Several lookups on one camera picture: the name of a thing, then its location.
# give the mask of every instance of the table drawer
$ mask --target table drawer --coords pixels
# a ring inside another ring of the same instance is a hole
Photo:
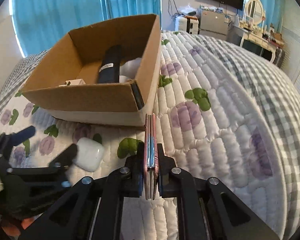
[[[252,42],[254,42],[254,43],[258,44],[258,45],[262,44],[262,39],[258,38],[256,36],[253,36],[253,35],[249,35],[248,40],[252,41]]]

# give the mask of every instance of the vanity table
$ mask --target vanity table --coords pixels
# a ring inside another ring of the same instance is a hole
[[[239,20],[237,20],[237,22],[234,21],[229,27],[226,40],[240,47],[243,47],[245,41],[249,41],[254,44],[252,46],[259,48],[255,49],[257,52],[246,47],[245,49],[250,50],[261,57],[264,57],[264,54],[267,54],[267,57],[264,58],[280,67],[284,57],[284,51],[281,49],[282,47],[275,42],[264,39],[263,30],[258,26],[265,17],[265,11],[261,1],[249,0],[245,5],[244,10],[248,20],[242,19],[240,22]]]

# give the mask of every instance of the quilted mattress pad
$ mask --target quilted mattress pad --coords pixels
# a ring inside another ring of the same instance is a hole
[[[165,155],[194,177],[219,178],[280,238],[287,199],[278,149],[256,103],[231,73],[204,46],[182,33],[162,33],[161,75],[154,103],[157,141]],[[13,149],[13,167],[46,166],[81,137],[98,137],[106,149],[100,167],[87,172],[76,166],[71,183],[83,176],[95,179],[122,167],[119,143],[144,140],[135,128],[113,128],[56,120],[20,92],[0,116],[0,133],[29,125],[36,135]],[[178,239],[176,199],[147,201],[125,198],[122,217],[125,240]]]

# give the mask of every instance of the plastic bag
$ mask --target plastic bag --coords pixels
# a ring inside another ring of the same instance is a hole
[[[179,7],[178,11],[179,11],[179,13],[183,13],[185,15],[187,15],[188,13],[193,12],[193,11],[197,12],[196,9],[194,9],[190,6],[190,3],[187,6]]]

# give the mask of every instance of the gingham fabric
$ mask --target gingham fabric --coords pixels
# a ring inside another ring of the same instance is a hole
[[[289,238],[300,225],[300,95],[285,73],[265,59],[226,41],[183,35],[217,56],[260,107],[284,169],[288,194],[284,239]]]

